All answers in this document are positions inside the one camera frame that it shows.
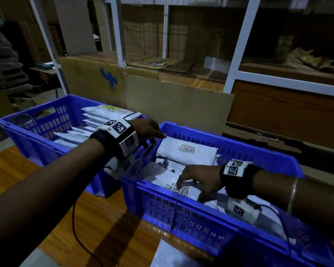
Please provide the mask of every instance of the blue marking on cardboard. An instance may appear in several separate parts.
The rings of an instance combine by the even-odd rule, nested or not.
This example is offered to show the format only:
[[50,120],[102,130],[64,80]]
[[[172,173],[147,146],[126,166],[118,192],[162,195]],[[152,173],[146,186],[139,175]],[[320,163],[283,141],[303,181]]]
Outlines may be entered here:
[[100,68],[100,73],[104,77],[104,79],[109,80],[110,82],[110,88],[115,91],[114,89],[114,83],[117,84],[117,78],[113,77],[111,72],[108,72],[107,74],[104,72],[104,69]]

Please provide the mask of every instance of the wood grain surface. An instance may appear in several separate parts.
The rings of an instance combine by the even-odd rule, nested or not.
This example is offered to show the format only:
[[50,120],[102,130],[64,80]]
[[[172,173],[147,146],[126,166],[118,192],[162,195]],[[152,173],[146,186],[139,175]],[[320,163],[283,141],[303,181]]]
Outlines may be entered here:
[[[22,157],[15,146],[0,152],[0,194],[38,168]],[[39,248],[62,266],[99,266],[76,242],[71,215],[72,210]],[[80,240],[94,251],[104,267],[149,267],[161,239],[194,259],[213,261],[204,251],[129,213],[121,189],[108,199],[83,192],[76,204],[75,225]]]
[[334,149],[334,96],[235,81],[228,122]]

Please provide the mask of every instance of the person's right arm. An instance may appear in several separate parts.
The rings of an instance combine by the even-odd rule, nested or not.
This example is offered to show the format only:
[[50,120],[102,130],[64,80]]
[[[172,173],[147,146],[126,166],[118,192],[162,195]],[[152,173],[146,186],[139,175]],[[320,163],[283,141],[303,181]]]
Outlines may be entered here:
[[[220,166],[189,165],[180,175],[177,188],[185,180],[203,185],[199,201],[222,188]],[[253,178],[253,194],[287,210],[295,178],[283,174],[258,171]],[[334,240],[334,186],[311,179],[299,179],[292,205],[292,215],[327,234]]]

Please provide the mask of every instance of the forearm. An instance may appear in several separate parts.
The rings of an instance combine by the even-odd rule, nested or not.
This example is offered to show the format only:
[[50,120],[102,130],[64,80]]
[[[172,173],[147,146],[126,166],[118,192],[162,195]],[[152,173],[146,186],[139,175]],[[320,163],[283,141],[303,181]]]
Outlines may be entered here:
[[37,230],[48,234],[111,156],[89,139],[1,194],[0,251],[38,245],[46,235]]
[[[253,181],[255,195],[287,210],[294,177],[259,171]],[[334,240],[334,186],[299,179],[292,215],[318,228]]]

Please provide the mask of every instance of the person's right hand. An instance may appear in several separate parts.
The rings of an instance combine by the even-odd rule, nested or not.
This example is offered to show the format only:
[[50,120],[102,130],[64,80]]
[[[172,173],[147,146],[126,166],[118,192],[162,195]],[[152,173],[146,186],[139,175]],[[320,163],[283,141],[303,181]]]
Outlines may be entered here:
[[177,189],[181,188],[182,182],[192,179],[203,186],[198,197],[199,202],[204,202],[205,196],[213,194],[223,188],[220,182],[221,166],[188,165],[183,170],[177,181]]

